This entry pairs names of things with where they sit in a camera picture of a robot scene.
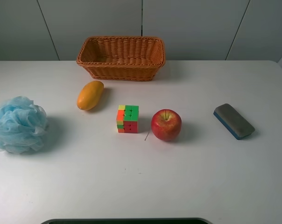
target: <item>white table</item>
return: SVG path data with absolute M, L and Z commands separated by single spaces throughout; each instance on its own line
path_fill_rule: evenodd
M 46 150 L 0 152 L 0 224 L 54 218 L 200 217 L 282 223 L 282 69 L 270 61 L 169 61 L 152 82 L 103 81 L 91 112 L 75 62 L 0 62 L 0 104 L 23 95 L 47 112 Z M 224 103 L 255 128 L 236 140 L 213 116 Z M 119 104 L 140 106 L 140 134 L 116 131 Z M 181 115 L 177 142 L 145 137 L 153 114 Z

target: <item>bath sponge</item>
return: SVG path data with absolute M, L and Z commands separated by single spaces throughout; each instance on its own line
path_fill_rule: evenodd
M 15 97 L 0 107 L 0 151 L 19 154 L 43 147 L 47 117 L 27 97 Z

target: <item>red apple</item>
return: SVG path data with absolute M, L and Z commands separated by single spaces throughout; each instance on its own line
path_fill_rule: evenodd
M 175 139 L 182 128 L 180 116 L 169 109 L 162 109 L 155 113 L 151 120 L 151 130 L 160 140 L 171 141 Z

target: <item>wicker basket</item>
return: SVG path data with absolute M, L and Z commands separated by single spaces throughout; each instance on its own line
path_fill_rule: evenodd
M 77 64 L 95 79 L 151 81 L 165 64 L 164 43 L 144 36 L 89 37 Z

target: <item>yellow mango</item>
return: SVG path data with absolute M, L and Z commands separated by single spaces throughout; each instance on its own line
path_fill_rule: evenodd
M 103 90 L 104 84 L 100 81 L 92 81 L 88 83 L 84 86 L 78 96 L 78 108 L 84 111 L 94 108 L 98 104 Z

